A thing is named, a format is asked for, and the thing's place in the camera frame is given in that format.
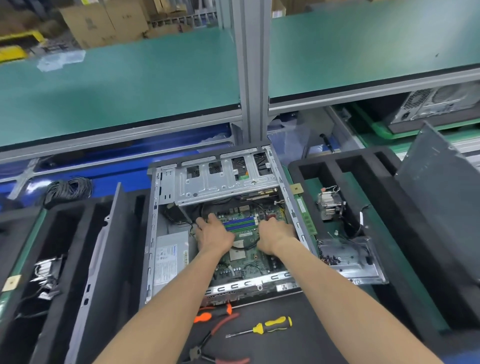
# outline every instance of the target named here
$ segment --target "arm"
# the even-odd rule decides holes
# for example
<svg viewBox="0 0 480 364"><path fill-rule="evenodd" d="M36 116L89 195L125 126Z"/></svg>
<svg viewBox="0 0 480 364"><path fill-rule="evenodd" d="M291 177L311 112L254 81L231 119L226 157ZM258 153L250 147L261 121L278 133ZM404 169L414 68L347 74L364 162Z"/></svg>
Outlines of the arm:
<svg viewBox="0 0 480 364"><path fill-rule="evenodd" d="M199 253L113 338L94 364L176 363L220 258L233 245L214 214L197 219Z"/></svg>
<svg viewBox="0 0 480 364"><path fill-rule="evenodd" d="M350 364L442 363L381 304L312 255L291 225L271 218L259 232L258 247L285 264Z"/></svg>

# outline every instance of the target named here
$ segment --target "pliers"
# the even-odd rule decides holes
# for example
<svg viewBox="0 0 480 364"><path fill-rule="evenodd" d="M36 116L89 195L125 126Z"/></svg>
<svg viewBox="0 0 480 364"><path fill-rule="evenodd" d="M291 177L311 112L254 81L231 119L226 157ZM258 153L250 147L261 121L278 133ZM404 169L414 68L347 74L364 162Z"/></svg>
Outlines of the pliers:
<svg viewBox="0 0 480 364"><path fill-rule="evenodd" d="M185 359L182 363L191 363L194 362L197 359L203 359L206 362L209 363L215 363L215 364L247 364L250 362L250 358L245 358L245 359L240 359L240 360L235 360L235 361L228 361L228 360L220 360L217 358L214 358L213 356L206 355L202 353L203 347L208 343L210 338L215 335L215 333L228 321L233 320L234 318L237 318L240 316L239 313L234 313L231 314L230 316L225 317L223 320L221 320L218 324L215 325L215 327L208 332L208 334L204 337L204 339L198 344L197 346L194 346L193 348L190 349L189 351L189 358Z"/></svg>

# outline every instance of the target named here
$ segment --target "hand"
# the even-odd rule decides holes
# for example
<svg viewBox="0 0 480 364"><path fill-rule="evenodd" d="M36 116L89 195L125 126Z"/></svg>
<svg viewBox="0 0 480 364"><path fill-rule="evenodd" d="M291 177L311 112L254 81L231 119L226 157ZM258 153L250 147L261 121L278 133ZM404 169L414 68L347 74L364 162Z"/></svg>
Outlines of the hand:
<svg viewBox="0 0 480 364"><path fill-rule="evenodd" d="M257 247L268 255L275 255L276 247L285 239L295 238L293 225L278 221L276 218L260 221L258 232L260 240Z"/></svg>
<svg viewBox="0 0 480 364"><path fill-rule="evenodd" d="M198 225L195 236L200 252L214 251L221 254L221 257L233 246L235 234L228 232L215 214L208 215L208 222L203 218L198 218L195 222Z"/></svg>

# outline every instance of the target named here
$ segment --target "screwdriver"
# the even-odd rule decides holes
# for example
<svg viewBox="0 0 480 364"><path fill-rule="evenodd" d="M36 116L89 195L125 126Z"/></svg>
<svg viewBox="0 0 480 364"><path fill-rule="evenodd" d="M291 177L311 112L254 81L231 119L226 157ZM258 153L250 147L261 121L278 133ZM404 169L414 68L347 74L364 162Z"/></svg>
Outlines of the screwdriver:
<svg viewBox="0 0 480 364"><path fill-rule="evenodd" d="M238 332L236 334L226 335L225 338L228 339L228 338L232 338L234 336L248 334L250 332L253 332L255 334L263 335L265 332L272 332L272 331L277 331L277 330L286 330L286 329L291 328L291 327L292 327L292 319L290 318L290 316L281 316L276 320L271 320L271 321L265 322L265 330L264 330L264 326L262 325L262 323L259 323L257 326L255 326L251 330Z"/></svg>
<svg viewBox="0 0 480 364"><path fill-rule="evenodd" d="M230 303L221 305L221 306L209 306L209 307L202 307L193 323L196 324L197 322L206 322L212 319L213 317L219 317L223 315L231 315L232 314L232 305Z"/></svg>

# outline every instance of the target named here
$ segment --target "yellow screwdriver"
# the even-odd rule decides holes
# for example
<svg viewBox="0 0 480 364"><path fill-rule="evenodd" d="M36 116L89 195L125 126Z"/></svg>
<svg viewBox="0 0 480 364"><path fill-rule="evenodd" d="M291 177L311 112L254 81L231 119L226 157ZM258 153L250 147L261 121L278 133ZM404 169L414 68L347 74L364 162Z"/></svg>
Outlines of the yellow screwdriver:
<svg viewBox="0 0 480 364"><path fill-rule="evenodd" d="M255 334L263 335L265 332L272 332L272 331L277 331L277 330L286 330L286 329L291 328L291 327L292 327L292 319L290 318L290 316L281 316L276 320L267 321L264 324L259 323L257 326L255 326L251 330L238 332L236 334L226 335L225 338L228 339L228 338L232 338L234 336L248 334L250 332L253 332Z"/></svg>

